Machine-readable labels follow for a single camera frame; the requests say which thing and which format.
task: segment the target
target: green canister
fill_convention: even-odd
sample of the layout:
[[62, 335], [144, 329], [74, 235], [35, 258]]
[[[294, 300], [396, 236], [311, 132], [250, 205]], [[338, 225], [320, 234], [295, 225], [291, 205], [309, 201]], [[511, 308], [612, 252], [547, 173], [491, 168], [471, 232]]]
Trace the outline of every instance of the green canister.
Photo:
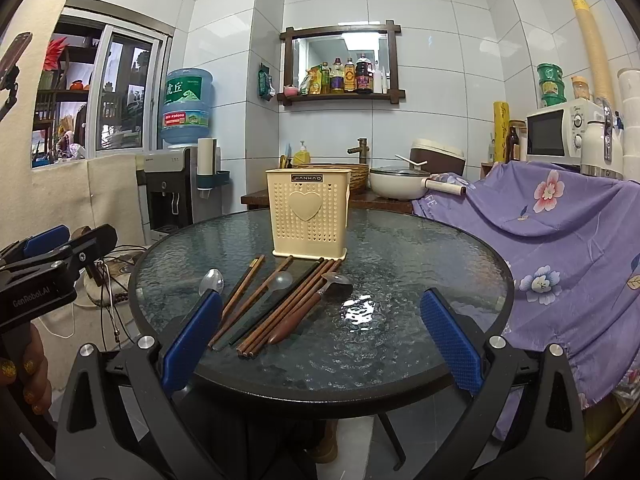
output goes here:
[[540, 77], [540, 90], [545, 106], [565, 103], [564, 83], [562, 82], [562, 69], [552, 63], [538, 65]]

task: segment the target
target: basket base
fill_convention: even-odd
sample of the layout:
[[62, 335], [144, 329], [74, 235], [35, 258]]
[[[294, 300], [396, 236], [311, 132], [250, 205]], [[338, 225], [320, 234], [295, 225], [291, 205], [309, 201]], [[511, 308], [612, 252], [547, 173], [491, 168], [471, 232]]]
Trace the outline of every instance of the basket base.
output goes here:
[[287, 258], [288, 256], [293, 256], [294, 258], [301, 258], [302, 260], [319, 260], [320, 258], [324, 258], [326, 260], [343, 260], [347, 255], [347, 248], [344, 248], [342, 252], [342, 256], [335, 258], [334, 256], [309, 256], [308, 254], [291, 254], [291, 253], [279, 253], [275, 249], [273, 250], [273, 256], [284, 256]]

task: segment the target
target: wooden spoon handle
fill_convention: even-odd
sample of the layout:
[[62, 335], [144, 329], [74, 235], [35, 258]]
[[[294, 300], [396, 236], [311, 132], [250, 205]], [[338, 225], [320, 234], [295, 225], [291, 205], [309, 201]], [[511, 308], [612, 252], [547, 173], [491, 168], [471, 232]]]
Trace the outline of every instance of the wooden spoon handle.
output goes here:
[[282, 322], [273, 329], [273, 332], [271, 332], [271, 335], [269, 336], [269, 344], [275, 345], [289, 337], [289, 335], [300, 324], [300, 321], [304, 319], [306, 314], [308, 314], [308, 312], [318, 301], [320, 301], [321, 298], [322, 296], [316, 292], [304, 305], [300, 306], [290, 316], [283, 319]]

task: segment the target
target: cream plastic basket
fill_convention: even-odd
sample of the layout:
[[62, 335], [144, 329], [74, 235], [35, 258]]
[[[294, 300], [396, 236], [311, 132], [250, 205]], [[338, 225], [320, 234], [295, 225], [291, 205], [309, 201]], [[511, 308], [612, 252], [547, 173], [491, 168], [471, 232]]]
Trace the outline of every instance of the cream plastic basket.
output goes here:
[[351, 170], [268, 170], [273, 254], [343, 259]]

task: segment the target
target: shoe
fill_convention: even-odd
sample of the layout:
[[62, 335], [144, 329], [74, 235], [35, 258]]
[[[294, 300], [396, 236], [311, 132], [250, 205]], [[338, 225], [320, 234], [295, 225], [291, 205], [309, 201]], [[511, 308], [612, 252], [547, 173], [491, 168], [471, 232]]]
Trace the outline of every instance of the shoe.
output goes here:
[[337, 420], [328, 420], [324, 428], [324, 437], [313, 449], [307, 449], [306, 453], [317, 464], [328, 464], [338, 457]]

